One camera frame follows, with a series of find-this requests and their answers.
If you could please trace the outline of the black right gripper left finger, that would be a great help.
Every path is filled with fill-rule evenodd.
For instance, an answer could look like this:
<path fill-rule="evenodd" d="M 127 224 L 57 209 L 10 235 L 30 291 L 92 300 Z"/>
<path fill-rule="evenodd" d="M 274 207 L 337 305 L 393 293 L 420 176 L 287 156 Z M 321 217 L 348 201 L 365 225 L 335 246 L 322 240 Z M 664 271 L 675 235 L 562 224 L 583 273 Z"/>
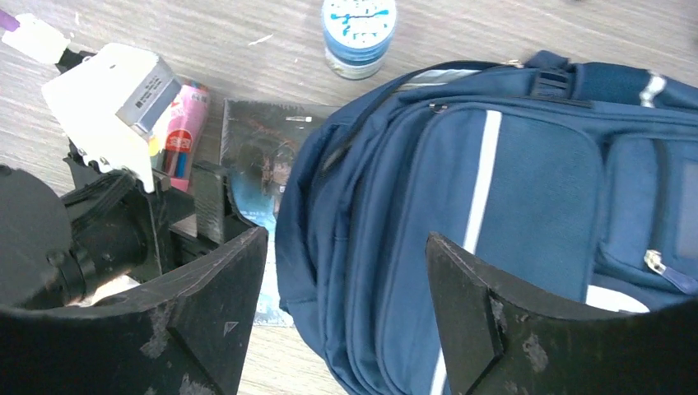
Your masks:
<path fill-rule="evenodd" d="M 268 233 L 86 308 L 2 308 L 4 394 L 235 394 Z"/>

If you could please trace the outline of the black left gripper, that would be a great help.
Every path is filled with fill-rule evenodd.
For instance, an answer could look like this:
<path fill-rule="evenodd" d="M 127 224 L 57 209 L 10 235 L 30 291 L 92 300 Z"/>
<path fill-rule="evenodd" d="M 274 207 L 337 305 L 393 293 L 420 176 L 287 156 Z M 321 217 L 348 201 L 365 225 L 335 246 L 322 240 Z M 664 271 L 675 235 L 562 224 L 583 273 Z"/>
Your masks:
<path fill-rule="evenodd" d="M 72 226 L 71 254 L 87 284 L 123 274 L 146 282 L 176 267 L 170 226 L 194 212 L 198 238 L 221 245 L 256 225 L 238 208 L 228 170 L 211 162 L 192 168 L 193 199 L 158 178 L 146 193 L 127 170 L 101 174 L 67 158 L 75 188 L 63 196 Z"/>

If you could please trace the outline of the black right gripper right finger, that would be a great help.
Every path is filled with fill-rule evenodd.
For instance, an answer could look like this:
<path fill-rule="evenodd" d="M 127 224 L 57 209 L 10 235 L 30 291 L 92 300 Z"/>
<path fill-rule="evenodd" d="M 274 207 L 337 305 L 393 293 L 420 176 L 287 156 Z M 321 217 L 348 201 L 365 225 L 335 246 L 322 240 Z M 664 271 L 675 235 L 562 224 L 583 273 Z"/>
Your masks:
<path fill-rule="evenodd" d="M 426 262 L 454 394 L 694 394 L 697 303 L 646 314 L 553 295 L 432 233 Z"/>

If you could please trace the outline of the navy blue backpack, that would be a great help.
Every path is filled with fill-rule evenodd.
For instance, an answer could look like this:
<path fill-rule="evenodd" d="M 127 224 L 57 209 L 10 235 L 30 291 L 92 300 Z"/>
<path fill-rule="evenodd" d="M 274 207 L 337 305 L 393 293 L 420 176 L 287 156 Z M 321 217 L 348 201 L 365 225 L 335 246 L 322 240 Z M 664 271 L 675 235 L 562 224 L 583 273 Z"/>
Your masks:
<path fill-rule="evenodd" d="M 432 233 L 598 309 L 697 303 L 697 89 L 542 51 L 442 63 L 332 114 L 286 183 L 277 280 L 347 393 L 454 394 Z"/>

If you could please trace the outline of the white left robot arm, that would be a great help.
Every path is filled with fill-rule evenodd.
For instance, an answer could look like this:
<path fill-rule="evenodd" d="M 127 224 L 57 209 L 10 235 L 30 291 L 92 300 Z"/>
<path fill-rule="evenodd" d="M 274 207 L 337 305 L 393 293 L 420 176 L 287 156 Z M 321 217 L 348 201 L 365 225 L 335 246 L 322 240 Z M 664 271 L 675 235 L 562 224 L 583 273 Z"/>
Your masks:
<path fill-rule="evenodd" d="M 1 302 L 36 310 L 84 300 L 127 275 L 144 283 L 201 258 L 251 227 L 219 165 L 193 168 L 196 192 L 159 177 L 147 193 L 128 170 L 70 163 L 81 186 L 63 196 L 1 168 Z"/>

